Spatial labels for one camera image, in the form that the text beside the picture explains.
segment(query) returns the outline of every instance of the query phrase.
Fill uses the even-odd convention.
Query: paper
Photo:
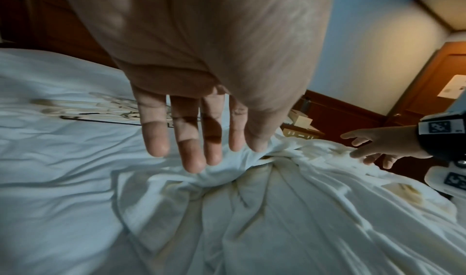
[[[455,75],[437,95],[438,97],[458,99],[466,89],[466,76]]]

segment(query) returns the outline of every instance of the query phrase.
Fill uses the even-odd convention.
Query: tissue box
[[[300,111],[290,110],[288,117],[293,121],[293,126],[303,129],[308,129],[312,123],[312,119]]]

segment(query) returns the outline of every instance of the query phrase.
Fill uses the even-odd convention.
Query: ceiling
[[[417,0],[452,31],[466,30],[466,0]]]

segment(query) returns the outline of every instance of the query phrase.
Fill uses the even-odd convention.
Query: wooden headboard
[[[66,0],[0,0],[0,20],[4,39],[116,67]]]

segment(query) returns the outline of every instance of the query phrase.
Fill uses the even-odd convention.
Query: black wrist strap
[[[466,160],[464,113],[441,113],[421,119],[417,126],[419,144],[430,155],[446,160]]]

